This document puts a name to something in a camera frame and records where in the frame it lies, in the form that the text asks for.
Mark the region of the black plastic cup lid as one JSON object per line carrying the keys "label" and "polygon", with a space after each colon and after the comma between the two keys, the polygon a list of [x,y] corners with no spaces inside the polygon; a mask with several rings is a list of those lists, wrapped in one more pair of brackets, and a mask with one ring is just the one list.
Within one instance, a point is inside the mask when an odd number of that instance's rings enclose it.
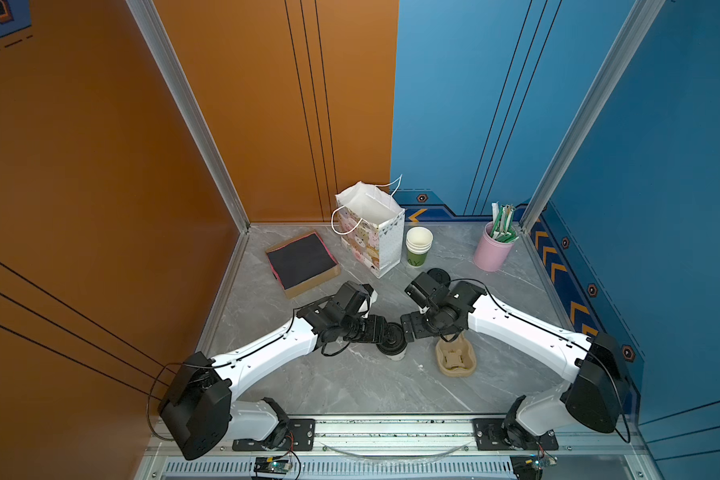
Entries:
{"label": "black plastic cup lid", "polygon": [[382,354],[393,357],[405,352],[407,341],[400,332],[389,331],[376,347]]}

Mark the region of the white paper cup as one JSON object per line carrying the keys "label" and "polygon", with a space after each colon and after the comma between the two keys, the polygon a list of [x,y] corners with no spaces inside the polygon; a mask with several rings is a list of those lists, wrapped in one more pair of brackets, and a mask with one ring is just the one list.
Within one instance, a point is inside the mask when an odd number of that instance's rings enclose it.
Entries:
{"label": "white paper cup", "polygon": [[405,357],[405,352],[403,351],[394,355],[386,355],[386,357],[392,361],[401,361]]}

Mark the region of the cartoon animal paper gift bag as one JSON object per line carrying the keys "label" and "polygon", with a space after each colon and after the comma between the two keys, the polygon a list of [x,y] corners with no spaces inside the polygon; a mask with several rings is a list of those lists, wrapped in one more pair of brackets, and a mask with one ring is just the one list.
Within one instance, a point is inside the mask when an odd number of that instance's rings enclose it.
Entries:
{"label": "cartoon animal paper gift bag", "polygon": [[402,176],[384,185],[360,181],[335,195],[331,229],[377,278],[401,260],[405,210],[394,198],[401,181]]}

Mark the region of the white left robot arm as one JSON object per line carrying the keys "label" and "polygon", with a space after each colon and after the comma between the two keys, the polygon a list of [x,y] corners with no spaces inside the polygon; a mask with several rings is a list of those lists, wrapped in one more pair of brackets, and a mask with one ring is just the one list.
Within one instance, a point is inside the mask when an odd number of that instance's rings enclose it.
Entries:
{"label": "white left robot arm", "polygon": [[333,295],[297,307],[284,325],[236,350],[208,357],[196,352],[179,363],[158,414],[187,461],[224,441],[253,441],[265,450],[291,444],[290,418],[272,398],[244,401],[251,386],[314,351],[328,357],[329,344],[372,344],[388,356],[406,347],[403,327],[372,313],[377,293],[347,281]]}

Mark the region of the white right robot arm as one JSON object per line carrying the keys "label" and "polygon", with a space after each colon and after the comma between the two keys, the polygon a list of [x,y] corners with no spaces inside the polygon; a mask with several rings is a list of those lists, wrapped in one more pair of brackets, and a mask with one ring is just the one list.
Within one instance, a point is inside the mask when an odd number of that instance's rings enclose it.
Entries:
{"label": "white right robot arm", "polygon": [[627,422],[628,368],[618,342],[565,330],[515,309],[475,279],[440,280],[425,272],[405,289],[418,306],[401,318],[407,341],[455,339],[465,331],[495,338],[545,364],[561,379],[535,395],[522,395],[502,422],[504,441],[530,449],[555,429],[578,423],[610,434]]}

